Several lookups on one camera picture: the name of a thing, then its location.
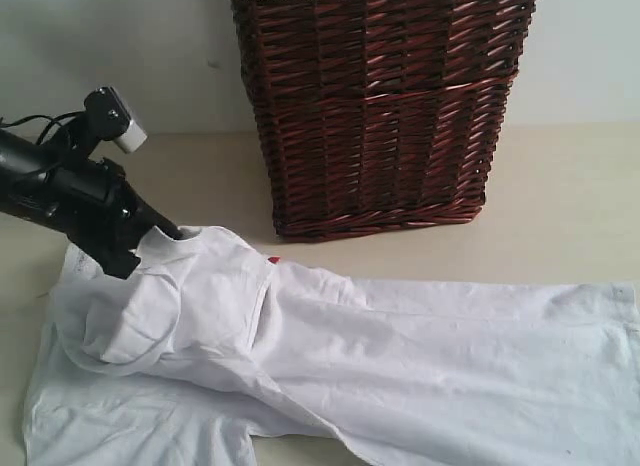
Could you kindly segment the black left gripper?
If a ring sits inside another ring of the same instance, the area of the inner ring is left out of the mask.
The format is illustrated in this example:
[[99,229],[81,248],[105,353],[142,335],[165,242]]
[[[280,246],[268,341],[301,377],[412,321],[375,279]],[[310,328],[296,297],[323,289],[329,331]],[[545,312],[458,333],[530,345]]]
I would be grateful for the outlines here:
[[67,236],[94,254],[108,276],[131,276],[141,262],[136,247],[153,227],[174,240],[181,239],[180,228],[142,200],[124,169],[111,160],[87,161],[66,169],[64,195],[74,212]]

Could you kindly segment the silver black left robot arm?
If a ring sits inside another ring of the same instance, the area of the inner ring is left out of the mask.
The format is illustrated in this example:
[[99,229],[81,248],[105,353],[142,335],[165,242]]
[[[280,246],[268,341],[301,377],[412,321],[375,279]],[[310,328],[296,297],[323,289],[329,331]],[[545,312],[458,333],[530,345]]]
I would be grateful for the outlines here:
[[158,228],[180,240],[179,227],[147,204],[124,168],[99,162],[62,140],[36,145],[1,132],[1,211],[64,234],[102,271],[128,278],[143,237]]

